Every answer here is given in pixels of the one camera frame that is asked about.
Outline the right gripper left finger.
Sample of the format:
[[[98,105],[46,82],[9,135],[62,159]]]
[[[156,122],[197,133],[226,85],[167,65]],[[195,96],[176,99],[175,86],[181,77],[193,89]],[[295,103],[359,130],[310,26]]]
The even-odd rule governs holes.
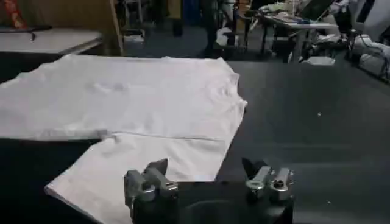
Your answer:
[[[142,172],[128,170],[124,175],[125,203],[135,200],[152,202],[159,197],[176,198],[179,185],[165,176],[167,170],[167,158],[150,162]]]

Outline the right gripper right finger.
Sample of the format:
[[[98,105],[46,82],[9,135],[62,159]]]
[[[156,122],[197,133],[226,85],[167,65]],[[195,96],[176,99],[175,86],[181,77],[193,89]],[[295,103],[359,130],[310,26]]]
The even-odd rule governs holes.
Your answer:
[[[293,172],[287,167],[275,170],[263,160],[241,158],[246,174],[246,187],[256,199],[269,195],[273,201],[287,201],[293,197]]]

